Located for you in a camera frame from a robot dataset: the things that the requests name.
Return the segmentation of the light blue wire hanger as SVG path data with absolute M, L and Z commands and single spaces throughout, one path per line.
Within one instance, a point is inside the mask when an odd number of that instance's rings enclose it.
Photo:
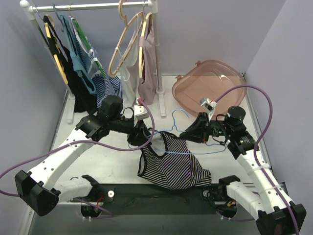
M 178 127 L 177 127 L 177 122 L 176 122 L 176 119 L 175 119 L 175 112 L 176 111 L 183 111 L 185 113 L 185 115 L 189 118 L 189 115 L 187 114 L 187 112 L 182 109 L 182 108 L 177 108 L 175 109 L 171 116 L 172 116 L 172 120 L 173 120 L 173 125 L 171 127 L 171 129 L 169 130 L 163 130 L 163 131 L 168 131 L 168 132 L 171 132 L 173 130 L 176 130 L 177 132 L 181 132 L 183 133 L 184 131 L 183 130 L 179 130 Z M 220 151 L 214 151 L 214 152 L 206 152 L 206 153 L 195 153 L 193 152 L 193 155 L 209 155 L 209 154 L 216 154 L 216 153 L 222 153 L 222 152 L 225 152 L 226 151 L 226 146 L 223 145 L 224 149 L 223 150 L 220 150 Z M 183 154 L 183 155 L 189 155 L 189 153 L 182 153 L 182 152 L 178 152 L 178 151 L 166 151 L 166 150 L 156 150 L 156 153 L 174 153 L 174 154 Z

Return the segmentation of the black white striped tank top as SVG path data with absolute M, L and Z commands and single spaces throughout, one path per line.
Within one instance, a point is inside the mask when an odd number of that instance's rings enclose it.
M 141 149 L 138 177 L 169 190 L 208 186 L 212 175 L 187 148 L 185 140 L 162 131 Z

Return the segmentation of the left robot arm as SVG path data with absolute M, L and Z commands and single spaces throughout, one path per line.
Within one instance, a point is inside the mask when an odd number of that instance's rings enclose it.
M 152 113 L 141 99 L 132 107 L 127 118 L 122 113 L 123 100 L 117 96 L 106 97 L 99 108 L 83 117 L 61 146 L 52 150 L 37 166 L 15 175 L 18 196 L 38 215 L 50 213 L 58 203 L 77 197 L 94 201 L 99 196 L 99 183 L 84 175 L 67 182 L 58 182 L 62 174 L 88 149 L 100 144 L 111 131 L 127 134 L 127 141 L 135 149 L 150 142 L 144 119 Z

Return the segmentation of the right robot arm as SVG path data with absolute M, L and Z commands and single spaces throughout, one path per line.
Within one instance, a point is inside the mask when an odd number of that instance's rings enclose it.
M 306 217 L 302 204 L 296 204 L 273 176 L 259 150 L 258 144 L 244 125 L 246 112 L 232 106 L 223 120 L 211 120 L 210 114 L 199 113 L 196 120 L 180 134 L 180 138 L 206 143 L 209 138 L 225 138 L 224 145 L 243 167 L 254 184 L 250 191 L 235 176 L 221 178 L 216 185 L 217 195 L 239 203 L 256 221 L 262 235 L 297 235 Z

